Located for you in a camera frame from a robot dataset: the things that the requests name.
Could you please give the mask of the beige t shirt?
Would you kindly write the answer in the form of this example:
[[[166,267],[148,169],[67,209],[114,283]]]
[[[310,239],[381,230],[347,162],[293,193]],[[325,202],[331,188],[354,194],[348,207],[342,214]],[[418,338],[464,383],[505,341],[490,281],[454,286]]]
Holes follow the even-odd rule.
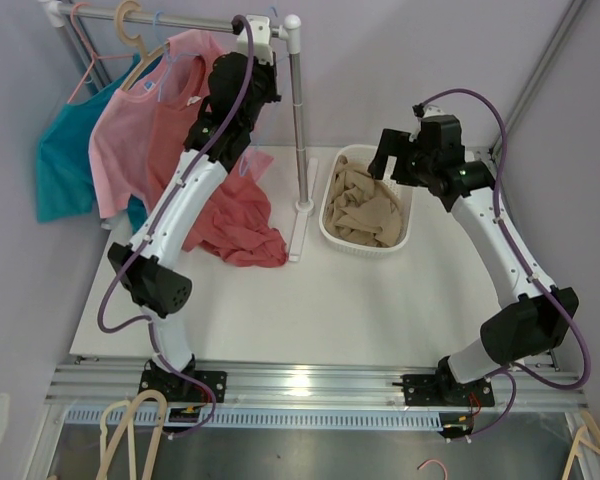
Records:
[[[330,235],[366,247],[394,247],[403,228],[402,211],[401,200],[363,164],[338,157],[324,213]]]

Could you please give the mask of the light blue wire hanger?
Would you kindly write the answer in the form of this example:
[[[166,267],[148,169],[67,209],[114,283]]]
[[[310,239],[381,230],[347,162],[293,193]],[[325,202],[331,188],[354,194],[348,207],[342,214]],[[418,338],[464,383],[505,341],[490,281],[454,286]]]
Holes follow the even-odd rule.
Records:
[[[161,35],[158,20],[160,16],[163,14],[162,10],[157,11],[152,19],[152,30],[155,36],[155,39],[159,42],[160,46],[158,48],[159,52],[162,54],[162,59],[165,61],[166,69],[162,76],[162,79],[158,83],[158,101],[161,102],[163,98],[163,89],[165,86],[165,82],[169,79],[172,68],[177,62],[184,58],[196,58],[199,57],[199,53],[193,52],[184,52],[179,53],[175,56],[171,54],[170,47],[168,46],[168,41]]]
[[[259,65],[261,67],[276,67],[278,65],[277,57],[276,57],[276,65],[275,66],[264,66]],[[242,158],[239,162],[239,175],[244,177],[247,172],[255,166],[255,154],[256,152],[265,144],[266,140],[269,138],[270,133],[273,130],[273,126],[275,123],[275,118],[279,111],[279,101],[274,101],[273,106],[265,106],[264,107],[264,118],[260,119],[255,127],[255,140],[254,145],[249,147],[245,153],[242,155]]]

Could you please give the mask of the light pink t shirt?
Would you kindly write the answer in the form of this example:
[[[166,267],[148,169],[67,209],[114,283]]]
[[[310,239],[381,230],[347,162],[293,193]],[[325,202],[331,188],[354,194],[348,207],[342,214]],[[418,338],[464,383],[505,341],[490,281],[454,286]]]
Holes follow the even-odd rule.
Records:
[[[211,33],[188,30],[168,39],[173,56],[184,53],[199,53],[202,60],[216,60],[227,54],[216,43]],[[165,82],[162,101],[174,98],[184,90],[190,68],[196,58],[184,58],[173,66]],[[161,58],[155,68],[143,73],[128,90],[118,88],[98,119],[89,141],[88,154],[93,174],[94,188],[100,217],[110,218],[127,208],[129,198],[141,199],[147,208],[145,195],[148,193],[147,160],[138,160],[135,150],[138,119],[147,113],[138,110],[156,111],[158,83],[165,72],[165,61]]]

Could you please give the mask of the coral red t shirt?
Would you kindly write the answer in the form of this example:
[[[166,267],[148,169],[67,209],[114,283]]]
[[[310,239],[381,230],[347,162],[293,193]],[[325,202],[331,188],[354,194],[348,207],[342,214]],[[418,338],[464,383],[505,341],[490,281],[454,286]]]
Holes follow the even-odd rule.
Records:
[[[209,95],[208,77],[214,60],[193,60],[183,92],[161,101],[155,111],[147,154],[147,208],[154,211],[178,165],[190,127],[198,117],[202,99]],[[183,245],[196,247],[237,267],[275,268],[288,256],[280,232],[269,225],[271,204],[257,181],[273,157],[247,150],[249,169],[233,170],[206,202]]]

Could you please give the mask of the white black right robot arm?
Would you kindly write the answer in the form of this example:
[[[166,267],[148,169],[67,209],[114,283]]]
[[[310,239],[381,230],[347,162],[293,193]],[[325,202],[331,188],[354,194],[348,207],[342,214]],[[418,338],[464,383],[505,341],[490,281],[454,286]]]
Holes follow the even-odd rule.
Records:
[[[459,120],[444,113],[424,115],[416,133],[386,128],[368,167],[374,179],[422,187],[438,198],[461,225],[494,285],[500,311],[480,327],[476,341],[442,358],[435,372],[435,392],[456,405],[470,392],[481,392],[487,375],[513,362],[560,346],[568,316],[579,299],[572,288],[559,288],[539,267],[525,271],[529,251],[504,211],[496,210],[495,178],[481,160],[469,161]]]

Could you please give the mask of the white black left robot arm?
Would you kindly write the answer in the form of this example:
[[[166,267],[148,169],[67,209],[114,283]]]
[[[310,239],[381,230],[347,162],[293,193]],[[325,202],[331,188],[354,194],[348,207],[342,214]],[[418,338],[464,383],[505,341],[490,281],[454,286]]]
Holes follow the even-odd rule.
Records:
[[[160,389],[174,401],[189,398],[196,380],[186,370],[194,354],[181,317],[193,283],[176,272],[176,260],[204,205],[249,147],[263,106],[280,99],[274,61],[261,60],[253,50],[219,57],[208,85],[175,172],[146,225],[107,252],[114,281],[149,325],[154,362],[165,371]]]

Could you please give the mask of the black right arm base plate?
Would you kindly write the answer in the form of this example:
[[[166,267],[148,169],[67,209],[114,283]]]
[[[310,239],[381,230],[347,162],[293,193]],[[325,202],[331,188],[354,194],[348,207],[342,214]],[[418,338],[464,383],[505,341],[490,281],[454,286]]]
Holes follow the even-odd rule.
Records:
[[[393,385],[401,388],[407,406],[495,406],[491,385],[484,379],[460,384],[435,374],[404,374]]]

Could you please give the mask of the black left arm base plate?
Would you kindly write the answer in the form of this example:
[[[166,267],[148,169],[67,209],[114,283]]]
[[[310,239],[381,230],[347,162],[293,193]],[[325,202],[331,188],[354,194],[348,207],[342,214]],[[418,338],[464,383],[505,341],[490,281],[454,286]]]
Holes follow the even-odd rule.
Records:
[[[217,403],[223,403],[227,373],[219,370],[189,369],[184,372],[191,378],[207,387],[216,398]],[[138,385],[138,392],[156,390],[162,393],[168,402],[211,403],[209,394],[199,385],[181,378],[161,368],[145,369]]]

